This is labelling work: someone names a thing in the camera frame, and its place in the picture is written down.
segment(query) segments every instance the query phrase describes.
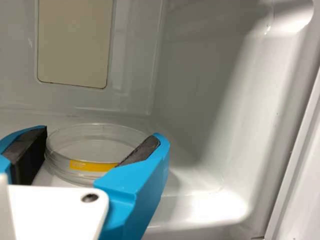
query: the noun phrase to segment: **yellow label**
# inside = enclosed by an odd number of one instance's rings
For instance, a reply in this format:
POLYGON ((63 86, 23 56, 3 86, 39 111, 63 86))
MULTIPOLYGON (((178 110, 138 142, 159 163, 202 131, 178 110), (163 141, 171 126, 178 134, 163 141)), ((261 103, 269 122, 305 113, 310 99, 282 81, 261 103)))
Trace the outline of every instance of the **yellow label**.
POLYGON ((107 172, 113 169, 118 163, 97 163, 97 162, 85 162, 79 160, 70 160, 70 169, 88 171, 88 172, 107 172))

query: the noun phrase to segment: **metal screw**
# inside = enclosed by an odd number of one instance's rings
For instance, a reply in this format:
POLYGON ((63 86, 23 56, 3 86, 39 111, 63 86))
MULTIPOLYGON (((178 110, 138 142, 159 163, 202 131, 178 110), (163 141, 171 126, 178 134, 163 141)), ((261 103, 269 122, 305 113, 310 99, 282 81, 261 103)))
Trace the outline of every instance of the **metal screw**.
POLYGON ((88 193, 87 195, 85 195, 84 197, 82 197, 81 201, 84 203, 92 203, 95 200, 97 200, 99 198, 99 196, 95 193, 88 193))

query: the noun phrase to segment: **white plastic wall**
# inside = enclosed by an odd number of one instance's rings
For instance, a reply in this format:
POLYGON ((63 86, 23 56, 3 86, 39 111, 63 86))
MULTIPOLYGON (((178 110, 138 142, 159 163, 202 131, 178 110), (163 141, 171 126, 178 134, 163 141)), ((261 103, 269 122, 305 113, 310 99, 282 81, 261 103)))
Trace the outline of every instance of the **white plastic wall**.
POLYGON ((37 80, 38 3, 0 2, 1 108, 68 114, 150 112, 162 1, 119 0, 113 4, 109 72, 102 90, 37 80))
POLYGON ((173 211, 172 225, 183 214, 198 227, 211 223, 217 239, 264 235, 314 80, 309 49, 319 33, 310 42, 305 27, 313 13, 305 0, 168 2, 152 119, 194 160, 192 174, 171 168, 176 185, 202 179, 207 193, 201 208, 173 211), (230 222, 240 224, 215 228, 230 222))

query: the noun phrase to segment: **beige panel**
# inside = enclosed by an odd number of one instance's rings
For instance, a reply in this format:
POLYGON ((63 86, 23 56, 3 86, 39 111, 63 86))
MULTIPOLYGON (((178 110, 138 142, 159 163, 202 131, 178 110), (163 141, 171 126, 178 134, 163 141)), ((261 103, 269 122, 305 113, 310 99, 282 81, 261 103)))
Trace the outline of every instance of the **beige panel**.
POLYGON ((107 85, 113 0, 39 0, 38 79, 107 85))

